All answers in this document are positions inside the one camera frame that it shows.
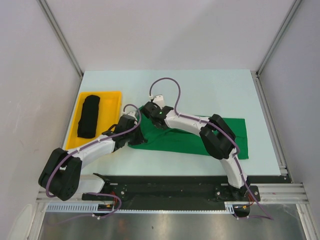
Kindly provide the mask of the green t-shirt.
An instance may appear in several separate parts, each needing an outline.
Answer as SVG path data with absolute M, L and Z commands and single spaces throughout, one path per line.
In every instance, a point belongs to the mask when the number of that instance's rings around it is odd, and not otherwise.
M 245 119 L 224 118 L 223 120 L 235 134 L 235 142 L 240 149 L 238 158 L 240 160 L 247 160 L 249 158 L 249 148 Z M 199 136 L 178 129 L 156 128 L 144 114 L 141 115 L 140 129 L 146 142 L 138 145 L 129 145 L 130 148 L 203 156 L 209 155 Z

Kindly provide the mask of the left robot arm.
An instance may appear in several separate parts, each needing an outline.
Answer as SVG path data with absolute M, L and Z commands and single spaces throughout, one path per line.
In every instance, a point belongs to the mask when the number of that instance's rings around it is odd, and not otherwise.
M 82 170 L 127 143 L 143 143 L 140 123 L 141 116 L 132 111 L 120 117 L 114 130 L 109 129 L 84 145 L 69 150 L 54 149 L 38 179 L 46 196 L 67 201 L 74 194 L 81 193 L 93 194 L 100 200 L 107 199 L 111 193 L 107 179 L 97 173 L 82 175 Z

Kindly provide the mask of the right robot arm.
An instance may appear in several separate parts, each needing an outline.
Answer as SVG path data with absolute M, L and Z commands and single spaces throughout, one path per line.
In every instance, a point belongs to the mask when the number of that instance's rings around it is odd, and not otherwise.
M 159 106 L 152 101 L 142 107 L 141 113 L 157 128 L 177 129 L 198 136 L 207 153 L 220 161 L 231 186 L 231 196 L 237 201 L 248 196 L 250 183 L 239 162 L 236 136 L 221 116 L 180 113 L 173 107 Z

